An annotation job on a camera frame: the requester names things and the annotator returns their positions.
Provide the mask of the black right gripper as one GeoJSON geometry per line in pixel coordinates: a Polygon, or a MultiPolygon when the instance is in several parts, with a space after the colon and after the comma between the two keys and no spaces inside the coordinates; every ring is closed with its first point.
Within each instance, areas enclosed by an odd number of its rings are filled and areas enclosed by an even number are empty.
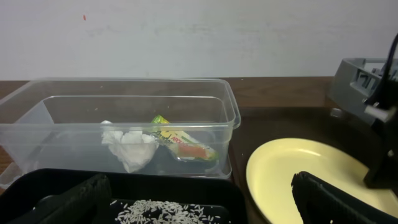
{"type": "Polygon", "coordinates": [[[397,188],[397,82],[382,80],[366,102],[364,112],[373,118],[374,132],[381,138],[376,161],[364,178],[374,189],[397,188]]]}

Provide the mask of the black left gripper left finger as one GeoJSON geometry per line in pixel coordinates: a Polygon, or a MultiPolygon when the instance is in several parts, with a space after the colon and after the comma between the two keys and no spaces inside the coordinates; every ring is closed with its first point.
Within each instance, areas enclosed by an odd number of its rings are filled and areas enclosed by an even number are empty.
{"type": "Polygon", "coordinates": [[[105,224],[110,223],[111,186],[97,174],[66,192],[48,198],[35,209],[12,219],[10,224],[105,224]]]}

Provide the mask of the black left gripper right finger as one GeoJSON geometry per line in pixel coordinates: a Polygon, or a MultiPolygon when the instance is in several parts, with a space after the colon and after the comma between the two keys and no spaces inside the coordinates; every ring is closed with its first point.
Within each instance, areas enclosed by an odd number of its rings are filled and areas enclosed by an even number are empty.
{"type": "Polygon", "coordinates": [[[397,224],[397,218],[301,171],[291,182],[292,195],[304,224],[397,224]]]}

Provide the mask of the yellow plate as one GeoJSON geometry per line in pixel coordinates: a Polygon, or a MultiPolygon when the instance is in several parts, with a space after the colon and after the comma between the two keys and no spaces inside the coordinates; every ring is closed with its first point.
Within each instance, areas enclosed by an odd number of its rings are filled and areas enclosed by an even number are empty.
{"type": "Polygon", "coordinates": [[[271,223],[301,223],[291,181],[301,171],[328,182],[362,202],[397,216],[397,197],[391,190],[369,189],[363,179],[368,168],[345,152],[307,139],[285,138],[259,146],[246,166],[249,192],[271,223]]]}

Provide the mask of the white tissue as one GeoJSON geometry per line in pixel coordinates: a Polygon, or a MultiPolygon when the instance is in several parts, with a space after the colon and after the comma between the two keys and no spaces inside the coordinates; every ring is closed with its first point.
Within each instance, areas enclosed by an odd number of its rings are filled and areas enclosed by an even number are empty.
{"type": "Polygon", "coordinates": [[[122,163],[127,173],[143,169],[154,157],[158,147],[158,140],[142,131],[123,132],[109,126],[112,122],[104,120],[101,124],[103,133],[101,144],[108,147],[111,153],[122,163]]]}

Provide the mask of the green snack wrapper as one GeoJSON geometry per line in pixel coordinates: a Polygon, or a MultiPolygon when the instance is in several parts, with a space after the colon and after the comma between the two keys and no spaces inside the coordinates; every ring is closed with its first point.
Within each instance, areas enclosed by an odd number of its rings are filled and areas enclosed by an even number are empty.
{"type": "Polygon", "coordinates": [[[152,134],[180,161],[215,161],[218,153],[184,131],[157,129],[152,134]]]}

